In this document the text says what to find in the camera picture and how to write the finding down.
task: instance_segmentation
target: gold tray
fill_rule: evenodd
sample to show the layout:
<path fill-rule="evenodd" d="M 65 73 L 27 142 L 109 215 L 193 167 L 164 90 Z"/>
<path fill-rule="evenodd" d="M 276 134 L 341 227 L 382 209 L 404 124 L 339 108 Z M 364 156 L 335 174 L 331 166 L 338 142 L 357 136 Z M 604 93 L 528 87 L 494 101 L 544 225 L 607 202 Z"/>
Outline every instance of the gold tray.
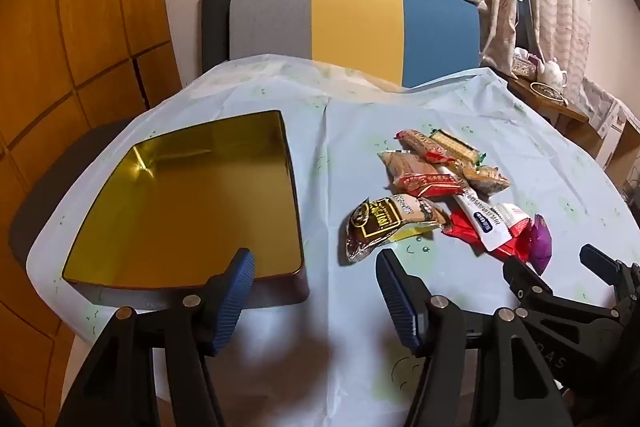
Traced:
<path fill-rule="evenodd" d="M 249 307 L 308 296 L 295 183 L 279 111 L 134 145 L 100 190 L 63 278 L 94 304 L 161 309 L 255 256 Z"/>

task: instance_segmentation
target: white teapot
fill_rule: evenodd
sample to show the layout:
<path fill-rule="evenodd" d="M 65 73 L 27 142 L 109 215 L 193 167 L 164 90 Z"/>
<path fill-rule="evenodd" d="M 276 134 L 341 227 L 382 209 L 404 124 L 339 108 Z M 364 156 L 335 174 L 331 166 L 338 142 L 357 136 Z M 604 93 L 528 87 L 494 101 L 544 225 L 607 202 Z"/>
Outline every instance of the white teapot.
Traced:
<path fill-rule="evenodd" d="M 548 62 L 538 61 L 538 81 L 562 93 L 566 86 L 566 71 L 561 70 L 554 58 Z"/>

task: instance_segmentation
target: purple snack wrapper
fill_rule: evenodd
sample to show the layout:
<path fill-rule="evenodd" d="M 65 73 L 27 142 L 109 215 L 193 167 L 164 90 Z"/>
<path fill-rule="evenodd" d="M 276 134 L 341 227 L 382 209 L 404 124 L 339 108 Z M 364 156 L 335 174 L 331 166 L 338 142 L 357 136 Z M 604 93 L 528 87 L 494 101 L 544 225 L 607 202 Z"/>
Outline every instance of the purple snack wrapper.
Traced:
<path fill-rule="evenodd" d="M 551 233 L 546 226 L 545 218 L 536 214 L 531 227 L 529 262 L 537 274 L 542 275 L 549 261 L 551 261 Z"/>

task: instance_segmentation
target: blue label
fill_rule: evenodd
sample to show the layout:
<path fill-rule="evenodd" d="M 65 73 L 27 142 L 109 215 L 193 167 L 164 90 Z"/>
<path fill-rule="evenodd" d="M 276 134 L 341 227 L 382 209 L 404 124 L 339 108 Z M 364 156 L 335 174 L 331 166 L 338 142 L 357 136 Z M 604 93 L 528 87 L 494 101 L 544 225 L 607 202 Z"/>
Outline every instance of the blue label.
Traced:
<path fill-rule="evenodd" d="M 484 233 L 489 233 L 494 229 L 494 227 L 491 226 L 491 223 L 489 223 L 489 220 L 480 214 L 480 212 L 474 213 L 474 219 L 478 222 L 478 225 L 482 227 Z"/>

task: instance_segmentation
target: upholstered headboard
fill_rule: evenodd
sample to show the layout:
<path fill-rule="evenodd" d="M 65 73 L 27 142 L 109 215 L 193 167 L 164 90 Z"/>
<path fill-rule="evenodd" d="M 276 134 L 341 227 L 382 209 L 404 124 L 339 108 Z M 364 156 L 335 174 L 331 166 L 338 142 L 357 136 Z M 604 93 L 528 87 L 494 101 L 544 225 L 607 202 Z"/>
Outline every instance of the upholstered headboard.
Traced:
<path fill-rule="evenodd" d="M 223 14 L 226 0 L 202 0 L 203 72 L 223 56 L 270 53 L 413 87 L 480 61 L 478 10 L 464 0 L 228 1 Z"/>

